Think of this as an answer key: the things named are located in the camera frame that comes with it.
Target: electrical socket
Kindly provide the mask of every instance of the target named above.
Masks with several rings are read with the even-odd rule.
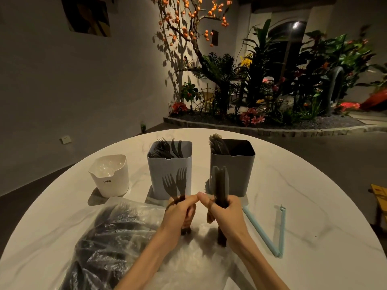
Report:
[[[65,136],[61,137],[59,140],[60,140],[61,143],[64,144],[64,145],[71,142],[71,138],[70,138],[69,135],[65,135]]]

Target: person's right hand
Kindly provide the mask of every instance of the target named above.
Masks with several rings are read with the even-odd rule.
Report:
[[[229,195],[228,208],[221,208],[205,193],[199,192],[197,197],[208,209],[207,222],[212,223],[216,220],[231,249],[238,253],[242,241],[250,238],[246,223],[244,222],[242,204],[239,197]]]

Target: clear plastic bag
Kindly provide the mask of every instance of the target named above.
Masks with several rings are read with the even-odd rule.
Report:
[[[164,207],[110,198],[76,244],[59,290],[113,290],[149,243],[164,212]],[[192,233],[180,239],[146,289],[224,288],[234,256],[218,245],[217,224],[206,224],[206,213],[197,209]]]

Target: table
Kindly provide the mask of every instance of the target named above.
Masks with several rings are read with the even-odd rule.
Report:
[[[193,142],[192,191],[209,178],[208,138],[249,140],[256,152],[247,198],[270,238],[278,237],[279,206],[287,208],[284,256],[275,258],[246,218],[250,234],[290,289],[383,289],[387,259],[365,217],[349,197],[300,157],[266,141],[229,131],[173,129],[129,138],[83,159],[36,199],[20,220],[0,260],[0,289],[52,290],[75,243],[94,219],[87,204],[95,184],[88,173],[103,155],[128,157],[131,191],[144,202],[151,186],[146,154],[154,141]],[[227,289],[237,289],[228,282]]]

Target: person's left hand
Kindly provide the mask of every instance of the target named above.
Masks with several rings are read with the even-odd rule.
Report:
[[[167,240],[170,251],[176,247],[180,239],[181,229],[191,225],[198,201],[197,195],[191,195],[177,205],[170,204],[167,207],[158,231]]]

